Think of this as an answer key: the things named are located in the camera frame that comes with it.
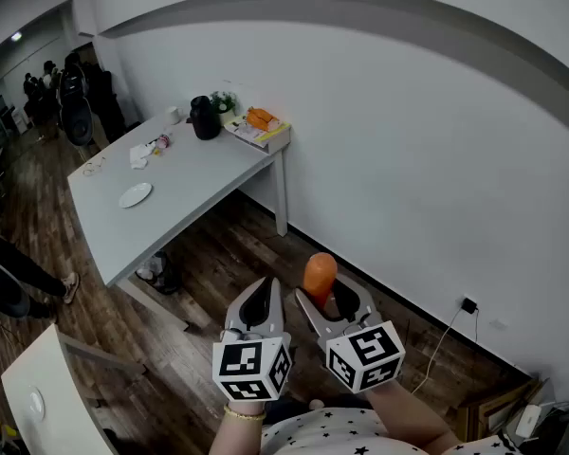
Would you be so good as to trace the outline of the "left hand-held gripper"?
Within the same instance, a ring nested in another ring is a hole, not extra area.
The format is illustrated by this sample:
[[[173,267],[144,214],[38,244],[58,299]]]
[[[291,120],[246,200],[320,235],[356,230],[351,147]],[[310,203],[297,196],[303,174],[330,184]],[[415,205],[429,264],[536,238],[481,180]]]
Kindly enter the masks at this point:
[[[229,306],[221,339],[212,346],[212,379],[230,401],[275,401],[291,368],[281,284],[263,277]]]

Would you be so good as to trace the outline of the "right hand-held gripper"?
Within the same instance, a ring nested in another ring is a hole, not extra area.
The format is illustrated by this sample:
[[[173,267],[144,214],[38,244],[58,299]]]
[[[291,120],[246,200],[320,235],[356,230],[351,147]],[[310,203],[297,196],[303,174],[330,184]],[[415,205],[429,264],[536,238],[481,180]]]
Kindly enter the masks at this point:
[[[297,303],[318,335],[324,367],[352,393],[368,391],[394,380],[406,354],[394,324],[373,314],[369,291],[338,273],[334,299],[339,318],[329,318],[302,288]]]

